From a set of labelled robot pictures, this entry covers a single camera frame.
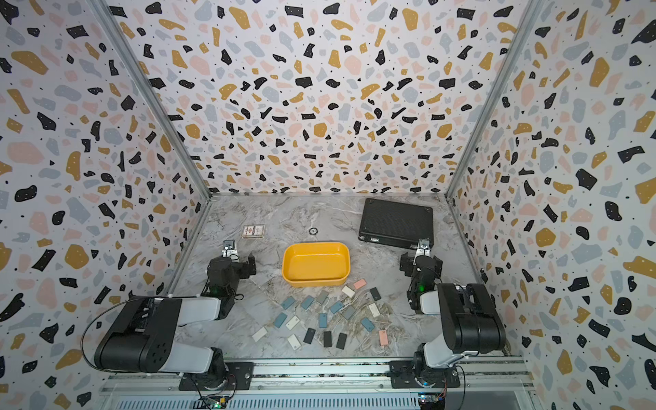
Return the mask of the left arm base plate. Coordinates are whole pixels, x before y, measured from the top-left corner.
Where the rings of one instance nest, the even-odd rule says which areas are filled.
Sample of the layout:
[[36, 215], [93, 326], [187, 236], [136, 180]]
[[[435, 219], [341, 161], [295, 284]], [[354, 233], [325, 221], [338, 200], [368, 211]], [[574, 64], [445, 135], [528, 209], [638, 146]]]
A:
[[178, 389], [208, 394], [247, 391], [252, 381], [254, 367], [254, 362], [237, 361], [210, 367], [205, 373], [184, 373]]

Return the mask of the yellow plastic storage box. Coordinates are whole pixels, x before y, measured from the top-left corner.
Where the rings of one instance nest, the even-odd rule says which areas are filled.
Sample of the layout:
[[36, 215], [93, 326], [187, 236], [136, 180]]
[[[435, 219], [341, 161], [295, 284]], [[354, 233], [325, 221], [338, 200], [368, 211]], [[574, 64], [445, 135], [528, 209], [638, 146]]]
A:
[[340, 242], [293, 244], [282, 261], [284, 280], [297, 288], [344, 285], [350, 269], [350, 250]]

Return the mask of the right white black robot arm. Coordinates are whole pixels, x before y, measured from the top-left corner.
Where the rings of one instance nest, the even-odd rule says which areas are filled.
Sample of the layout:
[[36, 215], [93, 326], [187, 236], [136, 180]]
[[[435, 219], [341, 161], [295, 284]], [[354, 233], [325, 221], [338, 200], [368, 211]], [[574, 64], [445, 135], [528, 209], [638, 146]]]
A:
[[485, 286], [442, 282], [442, 261], [431, 255], [428, 239], [418, 241], [414, 255], [401, 256], [400, 270], [411, 278], [410, 308], [438, 316], [442, 333], [418, 346], [412, 360], [390, 364], [395, 388], [444, 388], [458, 380], [454, 367], [459, 361], [503, 350], [505, 328]]

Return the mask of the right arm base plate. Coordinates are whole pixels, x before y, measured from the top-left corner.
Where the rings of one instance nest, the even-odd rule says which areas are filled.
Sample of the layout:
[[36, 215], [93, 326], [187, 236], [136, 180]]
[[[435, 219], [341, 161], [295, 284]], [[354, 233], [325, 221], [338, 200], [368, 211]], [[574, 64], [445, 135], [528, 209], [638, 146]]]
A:
[[389, 378], [393, 389], [443, 389], [458, 388], [461, 381], [454, 368], [430, 368], [419, 370], [411, 360], [389, 362]]

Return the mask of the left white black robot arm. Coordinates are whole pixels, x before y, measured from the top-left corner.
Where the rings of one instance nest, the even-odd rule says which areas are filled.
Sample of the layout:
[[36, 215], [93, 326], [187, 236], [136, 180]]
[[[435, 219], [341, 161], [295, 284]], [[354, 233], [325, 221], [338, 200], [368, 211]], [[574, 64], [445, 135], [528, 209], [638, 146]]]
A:
[[256, 273], [256, 258], [240, 258], [234, 241], [225, 241], [220, 256], [208, 263], [199, 295], [132, 297], [121, 304], [91, 366], [102, 372], [180, 374], [181, 391], [247, 391], [254, 363], [228, 363], [220, 348], [193, 346], [175, 337], [184, 326], [225, 319], [243, 299], [240, 281]]

